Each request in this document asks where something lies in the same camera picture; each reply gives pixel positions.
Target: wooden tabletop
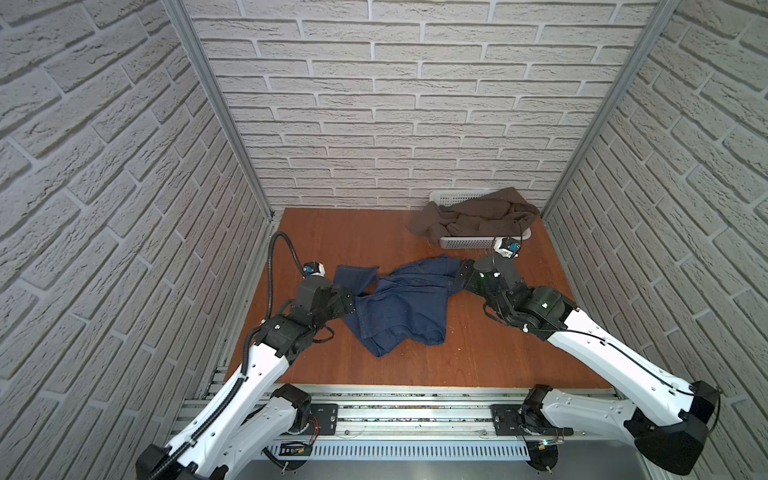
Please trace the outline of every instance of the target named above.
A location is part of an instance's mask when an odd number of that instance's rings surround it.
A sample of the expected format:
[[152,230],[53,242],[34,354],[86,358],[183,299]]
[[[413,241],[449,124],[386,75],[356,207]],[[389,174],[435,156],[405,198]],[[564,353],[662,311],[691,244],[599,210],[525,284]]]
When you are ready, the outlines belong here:
[[[325,265],[333,279],[338,265],[379,266],[379,276],[405,263],[447,253],[479,258],[483,250],[443,250],[406,229],[412,212],[404,210],[286,209],[280,229],[287,233],[302,263]],[[515,264],[529,286],[551,285],[573,297],[544,224],[537,220]],[[301,280],[285,243],[274,254],[274,304],[293,298]],[[406,339],[376,358],[349,331],[343,319],[329,322],[336,338],[316,344],[295,361],[281,382],[346,385],[417,385],[609,388],[600,376],[571,355],[521,330],[483,314],[483,299],[460,292],[449,299],[448,334],[440,346]],[[229,374],[239,368],[243,338],[259,325],[266,310],[266,267],[240,334]]]

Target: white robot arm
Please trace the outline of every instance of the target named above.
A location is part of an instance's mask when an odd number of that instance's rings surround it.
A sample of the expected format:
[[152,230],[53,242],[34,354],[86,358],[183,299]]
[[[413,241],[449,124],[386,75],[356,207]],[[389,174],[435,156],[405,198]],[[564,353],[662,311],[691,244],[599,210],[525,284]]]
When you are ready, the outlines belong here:
[[[288,242],[304,279],[296,299],[272,316],[272,252],[278,237]],[[485,298],[486,316],[565,350],[627,397],[617,402],[536,386],[512,414],[515,428],[529,435],[566,428],[597,433],[635,445],[669,472],[690,473],[710,433],[707,422],[716,405],[719,410],[719,392],[649,362],[557,290],[528,287],[512,262],[514,250],[514,239],[497,242],[496,253],[462,264],[457,283]],[[300,434],[308,428],[311,397],[291,385],[275,391],[255,414],[251,411],[296,357],[319,342],[314,336],[321,329],[330,330],[328,320],[354,311],[349,290],[332,285],[321,272],[324,268],[318,263],[301,266],[284,233],[273,236],[267,261],[266,320],[246,338],[243,364],[164,448],[150,445],[144,450],[136,464],[138,480],[234,478],[260,452],[269,455],[265,447],[277,436]],[[290,311],[283,313],[289,304]]]

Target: white plastic basket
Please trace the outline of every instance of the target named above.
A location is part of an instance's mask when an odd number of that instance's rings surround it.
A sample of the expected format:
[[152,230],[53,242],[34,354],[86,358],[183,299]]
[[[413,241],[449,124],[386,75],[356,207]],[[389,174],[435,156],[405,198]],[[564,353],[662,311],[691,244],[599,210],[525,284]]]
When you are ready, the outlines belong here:
[[[435,190],[429,194],[429,201],[435,202],[438,205],[445,205],[450,207],[453,204],[458,204],[464,200],[471,200],[473,198],[482,197],[483,195],[490,194],[496,190]],[[446,249],[452,248],[493,248],[494,239],[496,237],[441,237],[440,246]],[[527,240],[531,238],[531,229],[526,228],[523,232],[522,238],[516,237],[518,240]]]

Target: brick wall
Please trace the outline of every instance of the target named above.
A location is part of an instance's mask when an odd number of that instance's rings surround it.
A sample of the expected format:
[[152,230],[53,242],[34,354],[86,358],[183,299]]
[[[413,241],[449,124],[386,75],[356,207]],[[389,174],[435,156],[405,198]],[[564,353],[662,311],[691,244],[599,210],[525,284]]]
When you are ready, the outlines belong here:
[[547,200],[653,2],[185,0],[271,204]]
[[683,0],[548,219],[598,322],[723,388],[701,478],[768,474],[766,14]]
[[131,478],[263,218],[160,2],[0,27],[0,478]]

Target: brown towel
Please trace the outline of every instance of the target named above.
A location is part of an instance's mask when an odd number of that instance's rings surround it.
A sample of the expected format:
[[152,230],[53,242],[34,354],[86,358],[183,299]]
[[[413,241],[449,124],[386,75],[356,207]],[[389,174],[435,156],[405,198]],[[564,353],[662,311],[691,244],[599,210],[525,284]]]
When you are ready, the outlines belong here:
[[438,243],[440,237],[519,237],[539,215],[515,188],[505,188],[450,207],[429,202],[408,230]]

